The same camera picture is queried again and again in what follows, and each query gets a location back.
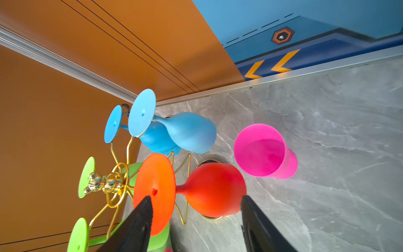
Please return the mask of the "red wine glass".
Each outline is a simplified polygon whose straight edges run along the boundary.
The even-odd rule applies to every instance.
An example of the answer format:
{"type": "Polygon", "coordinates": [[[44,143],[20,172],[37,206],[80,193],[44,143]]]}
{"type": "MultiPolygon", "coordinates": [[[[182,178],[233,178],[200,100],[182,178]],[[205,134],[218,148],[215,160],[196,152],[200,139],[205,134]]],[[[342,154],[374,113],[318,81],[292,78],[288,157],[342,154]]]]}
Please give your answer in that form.
{"type": "Polygon", "coordinates": [[[240,171],[230,164],[202,164],[183,185],[176,184],[168,157],[154,153],[140,167],[133,191],[133,206],[150,197],[153,208],[151,235],[161,233],[170,222],[176,196],[184,195],[199,214],[207,217],[234,215],[241,210],[247,186],[240,171]]]}

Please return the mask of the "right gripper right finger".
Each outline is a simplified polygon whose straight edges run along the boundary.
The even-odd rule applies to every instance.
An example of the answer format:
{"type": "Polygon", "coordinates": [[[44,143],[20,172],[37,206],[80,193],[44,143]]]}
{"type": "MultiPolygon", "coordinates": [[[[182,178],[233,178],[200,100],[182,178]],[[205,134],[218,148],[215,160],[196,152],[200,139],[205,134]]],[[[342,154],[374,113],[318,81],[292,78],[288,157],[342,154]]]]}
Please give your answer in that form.
{"type": "Polygon", "coordinates": [[[241,213],[248,252],[297,252],[248,195],[242,197],[241,213]]]}

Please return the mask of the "pink wine glass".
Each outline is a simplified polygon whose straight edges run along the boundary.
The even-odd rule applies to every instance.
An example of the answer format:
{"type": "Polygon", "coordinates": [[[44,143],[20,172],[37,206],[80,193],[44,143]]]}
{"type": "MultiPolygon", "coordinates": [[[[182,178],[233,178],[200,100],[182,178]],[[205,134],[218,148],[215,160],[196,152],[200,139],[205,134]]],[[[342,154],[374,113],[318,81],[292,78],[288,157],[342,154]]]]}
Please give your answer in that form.
{"type": "Polygon", "coordinates": [[[250,125],[240,131],[234,142],[234,158],[242,170],[255,177],[284,180],[298,169],[297,157],[281,133],[266,124],[250,125]]]}

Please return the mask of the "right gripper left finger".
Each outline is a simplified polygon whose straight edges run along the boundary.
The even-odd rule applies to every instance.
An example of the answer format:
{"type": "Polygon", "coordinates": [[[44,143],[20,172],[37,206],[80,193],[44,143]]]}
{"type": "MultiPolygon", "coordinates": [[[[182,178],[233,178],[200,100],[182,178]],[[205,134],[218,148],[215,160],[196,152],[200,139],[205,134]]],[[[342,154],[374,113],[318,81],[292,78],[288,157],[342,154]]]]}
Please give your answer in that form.
{"type": "Polygon", "coordinates": [[[146,252],[151,236],[152,220],[152,201],[150,196],[146,196],[98,251],[146,252]]]}

